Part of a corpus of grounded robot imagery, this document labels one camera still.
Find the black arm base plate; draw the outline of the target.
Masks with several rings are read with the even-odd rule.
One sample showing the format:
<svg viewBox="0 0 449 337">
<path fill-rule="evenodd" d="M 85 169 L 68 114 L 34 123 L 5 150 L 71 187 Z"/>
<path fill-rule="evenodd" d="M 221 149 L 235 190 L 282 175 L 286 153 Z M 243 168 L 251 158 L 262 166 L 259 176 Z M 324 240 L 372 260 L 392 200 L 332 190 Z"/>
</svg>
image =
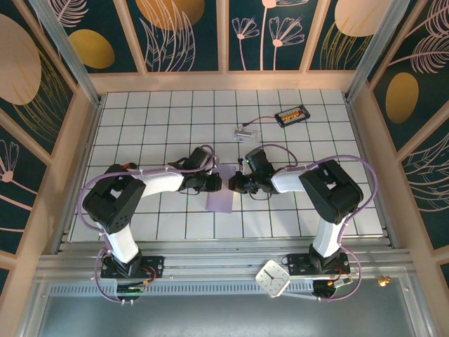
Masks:
<svg viewBox="0 0 449 337">
<path fill-rule="evenodd" d="M 119 262 L 115 256 L 107 256 L 102 259 L 100 276 L 103 279 L 162 278 L 163 269 L 163 256 L 137 256 L 129 263 Z"/>
<path fill-rule="evenodd" d="M 348 256 L 343 252 L 339 252 L 321 271 L 310 261 L 308 253 L 288 254 L 287 266 L 290 276 L 338 275 L 340 271 L 351 273 Z"/>
</svg>

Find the aluminium frame post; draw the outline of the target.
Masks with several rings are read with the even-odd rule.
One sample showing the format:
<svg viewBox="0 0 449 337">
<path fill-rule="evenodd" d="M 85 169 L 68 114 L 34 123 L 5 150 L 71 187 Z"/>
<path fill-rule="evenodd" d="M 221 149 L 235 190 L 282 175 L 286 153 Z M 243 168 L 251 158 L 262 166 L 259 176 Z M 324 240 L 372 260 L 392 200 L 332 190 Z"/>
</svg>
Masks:
<svg viewBox="0 0 449 337">
<path fill-rule="evenodd" d="M 384 14 L 380 26 L 363 54 L 345 93 L 346 102 L 352 104 L 357 98 L 368 75 L 391 39 L 397 25 L 404 16 L 410 0 L 393 0 Z"/>
<path fill-rule="evenodd" d="M 71 69 L 79 85 L 88 96 L 89 100 L 94 104 L 94 106 L 99 107 L 101 103 L 101 96 L 96 91 L 86 68 L 79 59 L 72 43 L 69 40 L 69 37 L 66 34 L 66 31 L 58 22 L 52 8 L 50 7 L 50 4 L 47 0 L 29 0 L 29 2 L 41 19 L 43 26 L 46 28 L 53 42 L 59 48 L 62 57 L 66 60 L 67 65 Z"/>
</svg>

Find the lilac square paper sheet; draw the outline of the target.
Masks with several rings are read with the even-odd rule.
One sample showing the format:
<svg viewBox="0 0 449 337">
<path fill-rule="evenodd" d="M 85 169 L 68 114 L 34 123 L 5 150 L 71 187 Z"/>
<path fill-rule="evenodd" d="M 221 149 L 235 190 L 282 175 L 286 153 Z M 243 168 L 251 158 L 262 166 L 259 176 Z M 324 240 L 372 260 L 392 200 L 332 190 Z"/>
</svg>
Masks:
<svg viewBox="0 0 449 337">
<path fill-rule="evenodd" d="M 210 192 L 206 200 L 206 210 L 218 213 L 231 213 L 234 192 L 228 188 L 229 179 L 236 173 L 235 165 L 219 164 L 214 170 L 222 179 L 222 187 L 217 192 Z"/>
</svg>

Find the white square analog clock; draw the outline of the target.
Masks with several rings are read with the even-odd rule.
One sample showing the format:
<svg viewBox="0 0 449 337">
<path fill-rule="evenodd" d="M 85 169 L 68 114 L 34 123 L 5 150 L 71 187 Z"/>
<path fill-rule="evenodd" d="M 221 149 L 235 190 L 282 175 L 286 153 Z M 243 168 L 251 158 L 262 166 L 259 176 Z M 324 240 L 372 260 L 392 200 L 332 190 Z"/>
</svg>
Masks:
<svg viewBox="0 0 449 337">
<path fill-rule="evenodd" d="M 290 275 L 274 260 L 268 260 L 255 276 L 256 283 L 272 298 L 279 297 L 290 284 Z"/>
</svg>

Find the black board with orange connectors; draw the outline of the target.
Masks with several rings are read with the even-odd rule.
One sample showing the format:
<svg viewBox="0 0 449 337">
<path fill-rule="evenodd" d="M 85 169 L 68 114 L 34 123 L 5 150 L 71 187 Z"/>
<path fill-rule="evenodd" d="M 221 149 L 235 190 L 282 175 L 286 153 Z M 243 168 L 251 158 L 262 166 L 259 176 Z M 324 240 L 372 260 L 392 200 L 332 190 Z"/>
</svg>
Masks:
<svg viewBox="0 0 449 337">
<path fill-rule="evenodd" d="M 310 118 L 310 116 L 311 115 L 307 111 L 306 107 L 303 105 L 299 105 L 297 107 L 275 114 L 274 118 L 281 128 L 285 128 L 292 124 L 307 120 Z"/>
</svg>

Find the clear plastic box with metal part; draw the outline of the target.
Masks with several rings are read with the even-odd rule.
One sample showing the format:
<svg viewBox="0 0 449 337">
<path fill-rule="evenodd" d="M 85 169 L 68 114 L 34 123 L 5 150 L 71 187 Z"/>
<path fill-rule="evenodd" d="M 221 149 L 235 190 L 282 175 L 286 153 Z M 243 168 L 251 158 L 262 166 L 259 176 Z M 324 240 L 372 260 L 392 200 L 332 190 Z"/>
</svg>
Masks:
<svg viewBox="0 0 449 337">
<path fill-rule="evenodd" d="M 235 128 L 233 139 L 238 143 L 259 143 L 260 132 L 258 130 L 248 128 Z"/>
</svg>

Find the aluminium table edge rail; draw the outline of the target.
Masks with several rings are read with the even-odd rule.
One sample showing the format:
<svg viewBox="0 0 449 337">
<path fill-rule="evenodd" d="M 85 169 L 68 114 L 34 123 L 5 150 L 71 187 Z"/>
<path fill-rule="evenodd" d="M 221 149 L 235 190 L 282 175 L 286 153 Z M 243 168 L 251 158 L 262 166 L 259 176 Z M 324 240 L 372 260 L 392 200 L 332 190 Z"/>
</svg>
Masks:
<svg viewBox="0 0 449 337">
<path fill-rule="evenodd" d="M 103 279 L 100 242 L 63 243 L 57 255 L 42 256 L 33 278 L 40 294 L 49 296 L 54 284 L 95 284 L 101 293 L 106 283 L 144 282 L 256 282 L 268 260 L 288 270 L 287 255 L 307 253 L 310 238 L 197 239 L 143 242 L 144 256 L 163 256 L 162 278 Z"/>
</svg>

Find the aluminium side rail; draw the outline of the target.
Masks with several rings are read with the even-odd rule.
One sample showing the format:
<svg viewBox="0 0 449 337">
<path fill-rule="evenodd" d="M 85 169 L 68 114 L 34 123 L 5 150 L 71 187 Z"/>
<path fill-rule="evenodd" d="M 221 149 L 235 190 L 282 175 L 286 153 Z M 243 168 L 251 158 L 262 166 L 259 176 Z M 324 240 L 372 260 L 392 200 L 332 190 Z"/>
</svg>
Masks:
<svg viewBox="0 0 449 337">
<path fill-rule="evenodd" d="M 372 161 L 370 151 L 368 149 L 367 139 L 362 133 L 362 128 L 359 123 L 358 117 L 356 115 L 356 110 L 353 107 L 353 105 L 348 102 L 345 103 L 345 107 L 347 108 L 348 116 L 349 116 L 351 126 L 354 131 L 354 136 L 355 136 L 356 142 L 358 144 L 358 148 L 359 148 L 361 157 L 364 160 L 366 160 L 374 168 L 374 163 Z M 380 181 L 378 181 L 378 183 L 377 183 L 377 195 L 373 201 L 374 201 L 375 208 L 376 208 L 379 220 L 380 220 L 380 225 L 384 232 L 383 236 L 387 237 L 389 239 L 389 242 L 390 242 L 389 245 L 393 249 L 398 249 L 399 248 L 398 240 L 394 233 L 394 229 L 391 226 L 391 219 L 390 219 L 389 214 L 386 209 L 386 203 L 385 203 L 385 200 L 382 195 Z"/>
<path fill-rule="evenodd" d="M 65 204 L 62 208 L 61 219 L 56 225 L 55 232 L 48 244 L 47 248 L 50 254 L 57 254 L 67 227 L 70 227 L 75 214 L 79 192 L 83 186 L 84 175 L 91 155 L 91 149 L 94 143 L 95 134 L 98 128 L 99 120 L 105 103 L 105 96 L 99 96 L 99 103 L 92 107 L 89 112 L 87 130 L 81 135 L 81 144 L 77 147 L 81 150 L 74 159 L 74 172 L 69 176 L 69 189 Z"/>
</svg>

